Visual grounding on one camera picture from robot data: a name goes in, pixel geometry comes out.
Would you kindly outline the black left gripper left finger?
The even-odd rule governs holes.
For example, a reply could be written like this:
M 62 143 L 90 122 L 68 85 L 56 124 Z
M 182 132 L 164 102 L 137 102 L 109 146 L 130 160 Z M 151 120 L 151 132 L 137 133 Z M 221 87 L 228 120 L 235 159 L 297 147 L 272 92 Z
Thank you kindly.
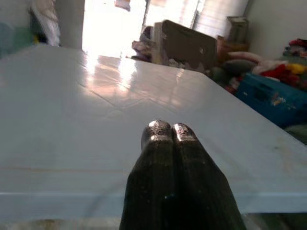
M 150 122 L 127 179 L 121 230 L 169 230 L 173 226 L 173 150 L 171 126 L 161 120 Z

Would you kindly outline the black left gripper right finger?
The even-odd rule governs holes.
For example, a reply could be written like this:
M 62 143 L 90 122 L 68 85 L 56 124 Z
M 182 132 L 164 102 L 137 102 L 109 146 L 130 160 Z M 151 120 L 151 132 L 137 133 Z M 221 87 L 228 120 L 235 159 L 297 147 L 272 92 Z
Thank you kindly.
M 173 141 L 175 192 L 169 197 L 168 230 L 244 230 L 229 182 L 193 130 L 166 124 Z

